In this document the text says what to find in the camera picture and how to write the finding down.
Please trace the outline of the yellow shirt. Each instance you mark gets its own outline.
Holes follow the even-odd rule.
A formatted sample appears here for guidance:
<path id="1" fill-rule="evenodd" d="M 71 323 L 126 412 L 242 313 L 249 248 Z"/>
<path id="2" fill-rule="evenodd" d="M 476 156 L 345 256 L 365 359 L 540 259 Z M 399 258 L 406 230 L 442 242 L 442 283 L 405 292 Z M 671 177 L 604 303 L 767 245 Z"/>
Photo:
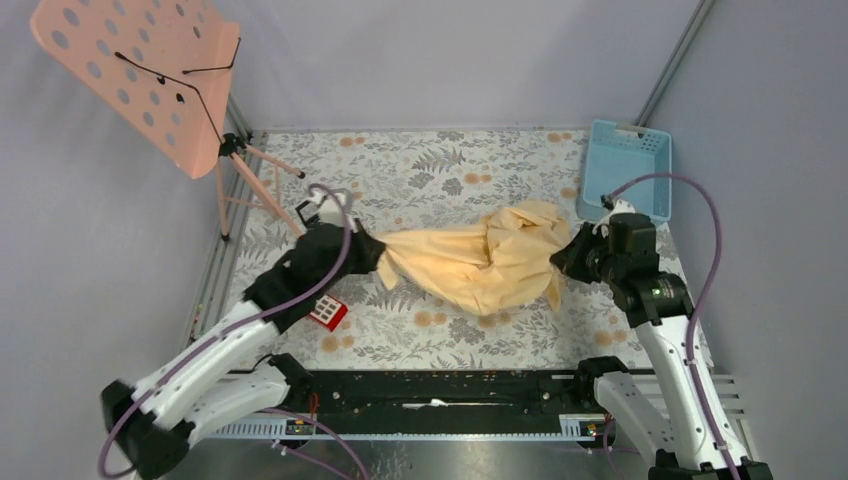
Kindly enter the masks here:
<path id="1" fill-rule="evenodd" d="M 473 225 L 380 233 L 377 274 L 391 290 L 405 279 L 462 310 L 488 316 L 539 298 L 553 311 L 565 280 L 550 258 L 571 240 L 556 205 L 525 200 Z"/>

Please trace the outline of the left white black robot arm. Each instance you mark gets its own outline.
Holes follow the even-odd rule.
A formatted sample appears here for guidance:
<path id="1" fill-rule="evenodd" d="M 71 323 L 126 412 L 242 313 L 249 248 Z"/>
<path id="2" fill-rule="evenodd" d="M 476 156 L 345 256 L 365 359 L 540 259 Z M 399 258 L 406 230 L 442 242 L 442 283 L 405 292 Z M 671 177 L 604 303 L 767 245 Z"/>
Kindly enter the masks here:
<path id="1" fill-rule="evenodd" d="M 130 471 L 156 479 L 173 469 L 188 448 L 179 431 L 188 398 L 213 385 L 249 349 L 306 317 L 339 279 L 374 271 L 384 251 L 384 243 L 359 223 L 317 223 L 193 346 L 133 385 L 115 380 L 105 387 L 104 422 Z"/>

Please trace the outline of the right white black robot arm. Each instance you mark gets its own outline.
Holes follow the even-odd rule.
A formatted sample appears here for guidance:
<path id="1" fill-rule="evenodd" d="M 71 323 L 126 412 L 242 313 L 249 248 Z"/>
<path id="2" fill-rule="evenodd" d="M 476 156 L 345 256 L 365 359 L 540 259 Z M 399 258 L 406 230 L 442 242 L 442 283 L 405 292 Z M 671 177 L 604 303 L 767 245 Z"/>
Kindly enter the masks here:
<path id="1" fill-rule="evenodd" d="M 663 411 L 615 356 L 580 361 L 571 395 L 583 410 L 611 415 L 646 462 L 649 478 L 772 478 L 731 426 L 696 342 L 687 286 L 661 271 L 656 227 L 647 216 L 613 213 L 600 224 L 585 222 L 550 261 L 570 280 L 608 286 L 648 355 Z"/>

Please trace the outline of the black open brooch case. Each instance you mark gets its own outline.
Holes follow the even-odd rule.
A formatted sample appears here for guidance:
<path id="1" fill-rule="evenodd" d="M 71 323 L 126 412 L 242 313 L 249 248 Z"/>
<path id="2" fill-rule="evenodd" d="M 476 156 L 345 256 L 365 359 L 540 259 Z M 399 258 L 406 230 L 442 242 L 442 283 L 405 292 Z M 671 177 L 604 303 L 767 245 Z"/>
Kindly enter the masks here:
<path id="1" fill-rule="evenodd" d="M 312 200 L 304 200 L 295 208 L 305 229 L 309 229 L 319 222 L 319 207 L 320 205 Z"/>

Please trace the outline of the red box with white squares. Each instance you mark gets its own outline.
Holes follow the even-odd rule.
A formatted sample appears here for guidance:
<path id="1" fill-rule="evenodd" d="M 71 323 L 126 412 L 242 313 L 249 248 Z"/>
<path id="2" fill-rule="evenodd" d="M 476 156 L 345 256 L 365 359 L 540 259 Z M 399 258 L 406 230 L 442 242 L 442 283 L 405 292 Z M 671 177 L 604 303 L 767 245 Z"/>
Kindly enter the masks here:
<path id="1" fill-rule="evenodd" d="M 346 304 L 333 296 L 324 295 L 316 302 L 308 317 L 333 332 L 342 323 L 348 311 Z"/>

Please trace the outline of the light blue plastic basket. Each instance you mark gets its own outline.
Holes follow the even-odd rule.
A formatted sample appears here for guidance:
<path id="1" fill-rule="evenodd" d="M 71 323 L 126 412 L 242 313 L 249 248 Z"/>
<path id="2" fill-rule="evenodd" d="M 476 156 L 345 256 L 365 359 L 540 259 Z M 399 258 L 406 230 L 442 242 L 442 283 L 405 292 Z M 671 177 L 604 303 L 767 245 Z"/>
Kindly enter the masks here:
<path id="1" fill-rule="evenodd" d="M 596 120 L 592 123 L 581 169 L 577 216 L 598 221 L 606 214 L 601 197 L 634 178 L 672 171 L 672 137 L 661 130 Z M 648 179 L 622 197 L 658 225 L 671 218 L 672 187 L 668 179 Z"/>

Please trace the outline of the floral patterned table mat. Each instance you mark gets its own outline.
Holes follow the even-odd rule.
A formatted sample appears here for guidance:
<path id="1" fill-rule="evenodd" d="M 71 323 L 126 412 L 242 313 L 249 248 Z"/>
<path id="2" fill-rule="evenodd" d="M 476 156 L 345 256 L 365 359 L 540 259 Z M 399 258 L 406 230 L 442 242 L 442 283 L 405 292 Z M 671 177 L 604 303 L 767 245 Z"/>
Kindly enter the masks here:
<path id="1" fill-rule="evenodd" d="M 470 225 L 526 199 L 556 205 L 577 227 L 588 140 L 585 130 L 272 133 L 263 139 L 266 152 L 306 176 L 263 165 L 260 179 L 287 208 L 309 183 L 345 188 L 372 232 Z M 282 353 L 314 369 L 570 369 L 607 355 L 633 369 L 649 364 L 598 284 L 566 284 L 559 311 L 538 299 L 488 317 L 410 282 L 386 289 L 375 275 L 347 277 L 333 295 L 348 307 L 334 331 L 299 322 L 239 367 Z"/>

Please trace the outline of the pink perforated music stand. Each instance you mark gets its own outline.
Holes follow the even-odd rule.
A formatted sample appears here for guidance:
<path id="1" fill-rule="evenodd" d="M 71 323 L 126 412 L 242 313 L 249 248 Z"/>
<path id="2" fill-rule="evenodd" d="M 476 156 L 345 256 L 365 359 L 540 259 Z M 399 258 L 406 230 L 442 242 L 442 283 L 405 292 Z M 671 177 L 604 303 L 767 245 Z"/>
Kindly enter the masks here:
<path id="1" fill-rule="evenodd" d="M 241 27 L 211 1 L 41 1 L 29 22 L 42 49 L 192 179 L 213 173 L 221 235 L 229 238 L 222 161 L 256 196 L 254 206 L 302 230 L 252 172 L 256 155 L 303 172 L 225 132 Z"/>

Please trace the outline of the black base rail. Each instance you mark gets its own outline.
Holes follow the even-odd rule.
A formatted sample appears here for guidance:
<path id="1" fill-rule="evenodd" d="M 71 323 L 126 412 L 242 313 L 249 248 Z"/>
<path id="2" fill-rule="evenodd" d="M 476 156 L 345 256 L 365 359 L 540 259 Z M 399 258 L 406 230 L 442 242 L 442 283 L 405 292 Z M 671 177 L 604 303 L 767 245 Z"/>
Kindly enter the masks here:
<path id="1" fill-rule="evenodd" d="M 278 405 L 297 413 L 368 408 L 509 407 L 520 414 L 600 414 L 567 370 L 310 370 Z"/>

